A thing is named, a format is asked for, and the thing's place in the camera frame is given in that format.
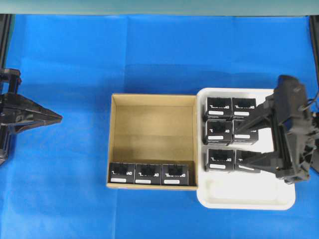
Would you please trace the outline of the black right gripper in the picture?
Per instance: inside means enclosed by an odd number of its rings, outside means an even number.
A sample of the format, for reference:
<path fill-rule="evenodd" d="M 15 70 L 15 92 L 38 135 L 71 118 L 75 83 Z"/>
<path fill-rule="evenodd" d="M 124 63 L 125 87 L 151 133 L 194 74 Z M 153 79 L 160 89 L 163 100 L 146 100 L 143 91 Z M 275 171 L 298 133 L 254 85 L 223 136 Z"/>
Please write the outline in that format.
<path fill-rule="evenodd" d="M 287 184 L 309 180 L 315 140 L 312 135 L 313 118 L 307 104 L 304 84 L 293 76 L 280 75 L 273 96 L 267 96 L 245 120 L 234 126 L 234 130 L 243 133 L 273 129 L 276 117 L 284 144 L 284 167 L 277 171 L 277 151 L 258 154 L 240 164 L 273 174 L 277 172 L 277 176 Z"/>

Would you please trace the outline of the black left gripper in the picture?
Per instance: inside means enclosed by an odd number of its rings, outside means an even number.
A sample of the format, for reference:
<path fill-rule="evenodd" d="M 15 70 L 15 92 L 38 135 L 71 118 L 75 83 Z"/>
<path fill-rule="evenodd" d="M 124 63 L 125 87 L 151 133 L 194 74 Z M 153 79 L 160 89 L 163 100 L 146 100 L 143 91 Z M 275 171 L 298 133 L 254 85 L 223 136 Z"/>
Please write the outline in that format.
<path fill-rule="evenodd" d="M 55 119 L 21 122 L 23 109 Z M 19 134 L 33 128 L 61 123 L 61 121 L 62 116 L 58 113 L 44 108 L 20 94 L 5 93 L 0 96 L 0 126 L 8 131 L 9 134 Z"/>

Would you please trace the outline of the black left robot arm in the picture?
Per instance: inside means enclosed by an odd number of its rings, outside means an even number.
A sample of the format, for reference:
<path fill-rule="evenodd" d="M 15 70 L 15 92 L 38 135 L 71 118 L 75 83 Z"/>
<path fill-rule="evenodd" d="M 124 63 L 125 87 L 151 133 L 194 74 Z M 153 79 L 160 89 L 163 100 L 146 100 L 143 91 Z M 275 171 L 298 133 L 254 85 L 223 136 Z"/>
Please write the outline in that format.
<path fill-rule="evenodd" d="M 13 135 L 33 128 L 60 123 L 62 116 L 18 94 L 22 83 L 18 69 L 6 68 L 6 55 L 11 31 L 12 14 L 0 15 L 0 163 L 8 159 Z"/>

